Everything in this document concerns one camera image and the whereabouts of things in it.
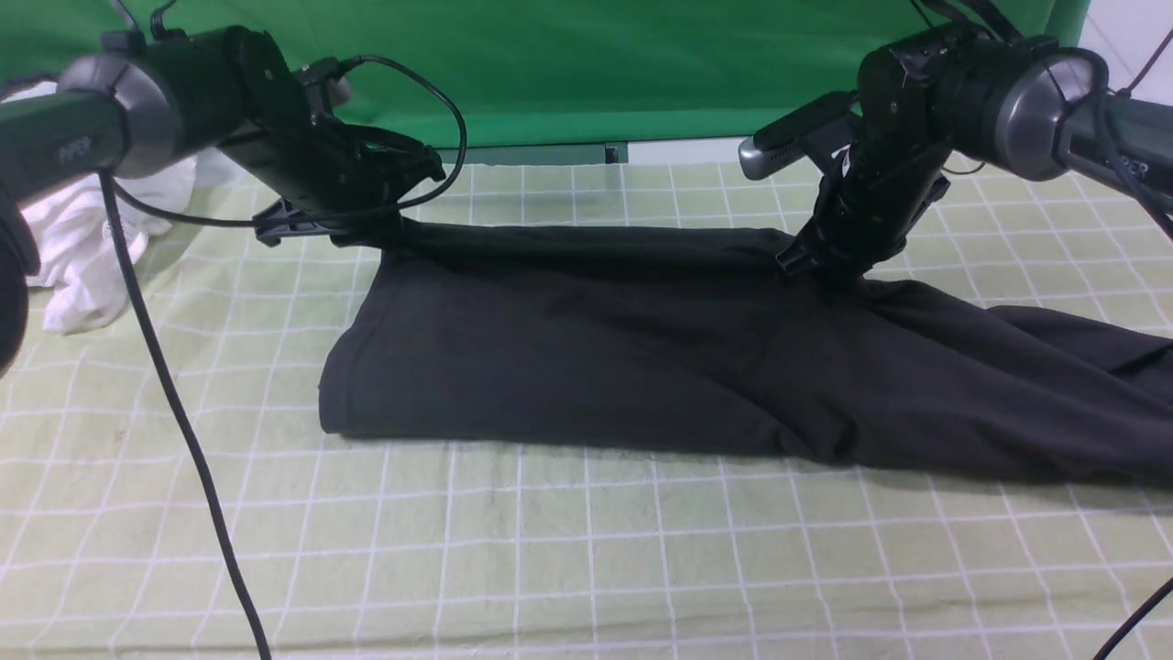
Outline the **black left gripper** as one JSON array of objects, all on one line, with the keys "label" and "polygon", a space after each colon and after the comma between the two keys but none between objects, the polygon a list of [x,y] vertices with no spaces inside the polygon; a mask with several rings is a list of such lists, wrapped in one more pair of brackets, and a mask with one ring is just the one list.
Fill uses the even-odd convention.
[{"label": "black left gripper", "polygon": [[335,120],[310,125],[305,137],[242,132],[219,150],[279,196],[253,216],[253,234],[265,247],[301,237],[393,241],[402,233],[405,196],[426,181],[445,182],[434,148]]}]

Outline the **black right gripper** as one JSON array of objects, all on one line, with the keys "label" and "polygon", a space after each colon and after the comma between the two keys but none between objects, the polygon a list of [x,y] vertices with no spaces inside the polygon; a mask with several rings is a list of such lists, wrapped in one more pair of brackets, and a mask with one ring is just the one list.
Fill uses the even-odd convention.
[{"label": "black right gripper", "polygon": [[949,188],[951,147],[855,142],[818,185],[813,215],[777,256],[787,279],[855,281],[906,247],[925,209]]}]

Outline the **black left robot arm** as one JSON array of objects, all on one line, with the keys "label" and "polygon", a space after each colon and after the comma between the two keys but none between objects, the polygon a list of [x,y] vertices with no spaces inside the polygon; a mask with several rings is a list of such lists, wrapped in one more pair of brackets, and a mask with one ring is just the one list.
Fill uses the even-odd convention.
[{"label": "black left robot arm", "polygon": [[4,369],[28,317],[26,275],[40,256],[21,205],[89,175],[142,179],[213,148],[278,195],[246,222],[274,247],[289,237],[369,246],[426,181],[443,193],[462,163],[445,170],[433,147],[334,115],[345,79],[360,64],[404,66],[360,55],[293,70],[270,34],[231,26],[188,35],[156,29],[106,33],[56,91],[4,104]]}]

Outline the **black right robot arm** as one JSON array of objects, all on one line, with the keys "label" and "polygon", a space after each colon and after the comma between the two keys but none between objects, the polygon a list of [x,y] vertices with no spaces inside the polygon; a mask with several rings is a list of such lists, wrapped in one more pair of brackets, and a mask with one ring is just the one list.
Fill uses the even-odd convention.
[{"label": "black right robot arm", "polygon": [[822,171],[816,206],[777,256],[787,279],[850,281],[891,259],[949,188],[954,154],[1047,182],[1077,172],[1169,233],[1169,107],[1111,91],[1108,67],[1052,38],[936,27],[868,53],[832,91],[754,135]]}]

